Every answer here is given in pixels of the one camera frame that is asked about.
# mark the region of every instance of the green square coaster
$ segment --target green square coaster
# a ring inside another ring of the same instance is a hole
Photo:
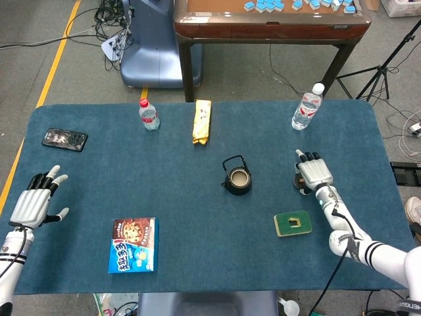
[[[277,214],[274,222],[278,237],[308,234],[312,230],[307,211]]]

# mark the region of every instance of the bottle cap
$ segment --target bottle cap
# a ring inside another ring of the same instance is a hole
[[[141,107],[147,107],[149,105],[149,101],[147,99],[140,99],[139,105]]]
[[[311,91],[314,94],[321,95],[324,91],[324,85],[321,83],[315,84]]]

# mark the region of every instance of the gray carpet floor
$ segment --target gray carpet floor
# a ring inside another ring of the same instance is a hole
[[[0,45],[62,36],[72,6],[73,1],[63,0],[2,1]],[[82,0],[79,12],[96,6],[96,0]],[[389,18],[381,5],[378,12],[370,14],[372,25],[342,70],[344,74],[383,63],[419,19]],[[72,31],[86,30],[92,24],[93,14],[84,14],[75,21]],[[416,35],[416,40],[407,44],[391,65],[404,59],[421,40],[421,30]],[[0,51],[0,188],[5,184],[58,46],[58,43],[53,43],[37,48]],[[268,45],[206,45],[204,77],[196,96],[213,101],[298,99],[271,73],[268,50]],[[272,48],[272,61],[274,68],[287,77],[297,90],[309,91],[313,83],[321,79],[335,51],[334,47],[328,46],[277,45]],[[399,67],[398,74],[389,74],[390,102],[400,110],[421,110],[418,95],[420,58],[421,45]],[[301,62],[292,63],[292,59]],[[316,62],[310,65],[310,59]],[[367,79],[367,75],[356,76],[345,83],[352,93],[357,93]],[[104,69],[103,54],[98,47],[69,41],[45,104],[136,102],[140,93],[137,88],[126,87],[118,72]],[[150,90],[149,98],[155,103],[183,102],[184,94],[182,90]],[[335,83],[327,98],[343,99],[346,95]],[[398,128],[386,123],[386,117],[396,112],[395,109],[379,100],[374,110],[384,137],[400,133]],[[399,115],[391,117],[391,121],[397,127],[402,127],[405,122]],[[408,161],[398,148],[398,139],[385,140],[387,154],[391,161]],[[421,151],[419,139],[408,140],[408,145],[413,151]],[[421,196],[417,188],[400,188],[400,193],[403,202],[410,196]],[[306,315],[320,291],[285,292],[283,295],[293,300],[299,297],[300,315]],[[328,291],[318,310],[326,315],[361,315],[367,295],[365,291]],[[393,308],[396,300],[395,294],[382,291],[373,295],[370,306]],[[15,297],[16,316],[96,314],[91,294]]]

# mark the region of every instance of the water bottle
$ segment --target water bottle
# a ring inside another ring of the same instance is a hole
[[[311,119],[322,104],[323,91],[323,84],[315,84],[311,92],[307,92],[303,95],[303,98],[292,117],[292,127],[294,129],[303,130],[309,125]]]
[[[157,130],[159,128],[159,117],[155,107],[147,99],[140,99],[139,115],[147,130]]]

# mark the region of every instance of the tripod stand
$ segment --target tripod stand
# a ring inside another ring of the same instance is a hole
[[[408,43],[409,41],[414,40],[415,38],[415,31],[421,26],[421,19],[418,21],[418,23],[414,26],[414,28],[403,38],[402,42],[396,47],[396,49],[392,52],[392,54],[386,59],[383,65],[378,65],[372,68],[367,68],[364,70],[352,72],[350,74],[344,74],[343,76],[338,76],[336,80],[341,85],[343,91],[348,95],[349,99],[352,99],[352,95],[349,93],[348,89],[345,87],[343,82],[341,81],[342,78],[354,76],[356,74],[362,74],[368,71],[377,70],[376,73],[373,75],[373,77],[370,79],[370,81],[363,87],[361,92],[356,96],[355,99],[360,99],[364,93],[367,91],[367,89],[372,85],[372,88],[370,90],[370,93],[367,96],[367,101],[370,100],[370,98],[373,95],[374,89],[376,89],[376,86],[380,80],[380,78],[384,77],[384,84],[385,84],[385,90],[386,90],[386,99],[389,99],[389,85],[387,84],[387,66],[392,61],[392,59],[398,54],[398,52],[402,49],[402,47]]]

